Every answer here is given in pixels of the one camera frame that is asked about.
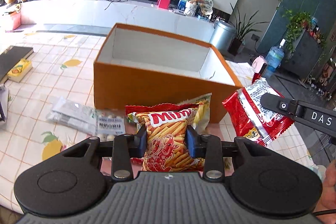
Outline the right hand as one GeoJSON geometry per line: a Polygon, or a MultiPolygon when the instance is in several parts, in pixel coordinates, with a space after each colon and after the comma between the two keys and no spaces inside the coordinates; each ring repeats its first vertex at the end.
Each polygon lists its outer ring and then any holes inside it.
{"type": "Polygon", "coordinates": [[[325,179],[323,180],[322,196],[316,206],[316,211],[335,209],[335,181],[336,169],[335,160],[333,160],[326,169],[325,179]]]}

